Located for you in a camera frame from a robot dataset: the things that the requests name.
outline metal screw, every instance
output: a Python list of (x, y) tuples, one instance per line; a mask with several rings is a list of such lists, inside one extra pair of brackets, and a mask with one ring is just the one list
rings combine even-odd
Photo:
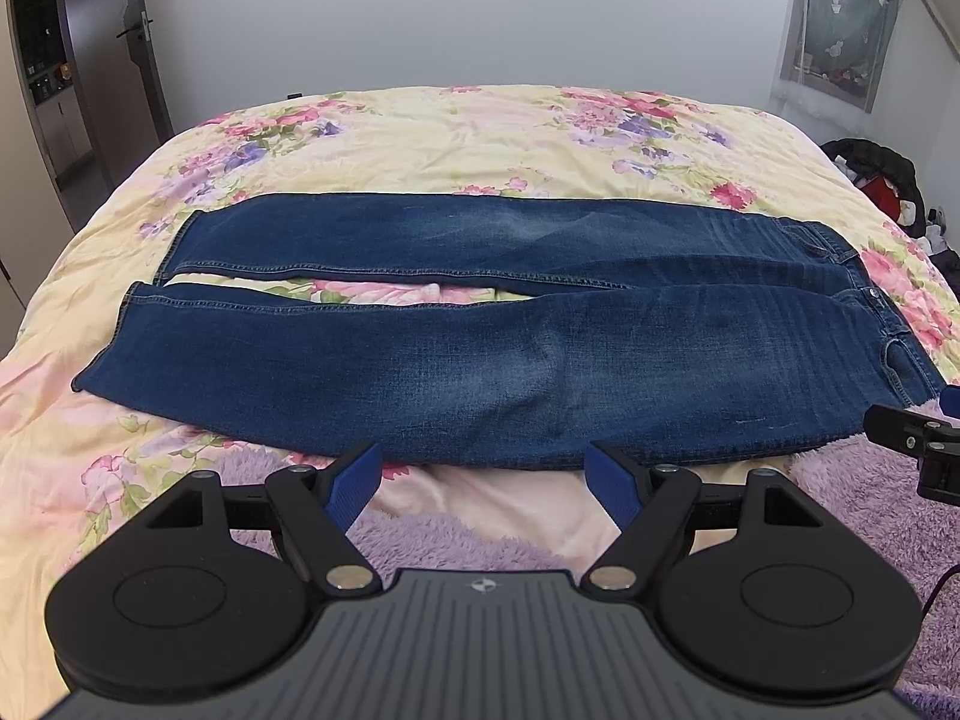
[(590, 572), (590, 582), (601, 590), (626, 590), (637, 582), (637, 575), (622, 565), (601, 565)]
[(338, 590), (359, 590), (371, 584), (373, 571), (362, 565), (338, 565), (326, 572), (326, 580)]

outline blue gripper pad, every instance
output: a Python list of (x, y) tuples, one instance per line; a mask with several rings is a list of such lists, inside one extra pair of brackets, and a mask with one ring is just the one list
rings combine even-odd
[(947, 416), (960, 416), (960, 386), (944, 387), (940, 393), (940, 410)]
[(584, 478), (587, 488), (621, 531), (640, 514), (643, 505), (637, 495), (637, 482), (612, 457), (589, 445), (584, 454)]
[(333, 480), (330, 500), (323, 510), (344, 533), (380, 487), (382, 472), (383, 453), (374, 444)]

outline black cable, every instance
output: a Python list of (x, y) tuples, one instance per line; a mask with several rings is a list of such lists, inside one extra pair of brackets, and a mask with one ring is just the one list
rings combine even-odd
[(937, 596), (940, 594), (940, 591), (944, 588), (944, 584), (947, 584), (947, 580), (950, 577), (954, 577), (957, 574), (960, 574), (960, 563), (954, 565), (954, 567), (947, 569), (947, 572), (937, 580), (937, 584), (933, 586), (933, 591), (930, 592), (930, 596), (926, 599), (926, 603), (923, 604), (923, 614), (920, 615), (920, 619), (926, 618), (926, 614), (930, 611), (930, 608), (933, 606), (933, 602), (937, 600)]

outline window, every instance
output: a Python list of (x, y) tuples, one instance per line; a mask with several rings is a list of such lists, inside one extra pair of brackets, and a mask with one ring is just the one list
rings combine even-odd
[(874, 106), (902, 0), (794, 0), (781, 77)]

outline logo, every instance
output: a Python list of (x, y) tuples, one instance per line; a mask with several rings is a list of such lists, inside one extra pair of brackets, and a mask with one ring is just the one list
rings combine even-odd
[(471, 590), (476, 590), (478, 593), (486, 595), (489, 592), (493, 592), (497, 588), (497, 584), (492, 579), (483, 577), (483, 579), (477, 579), (472, 581), (467, 585)]

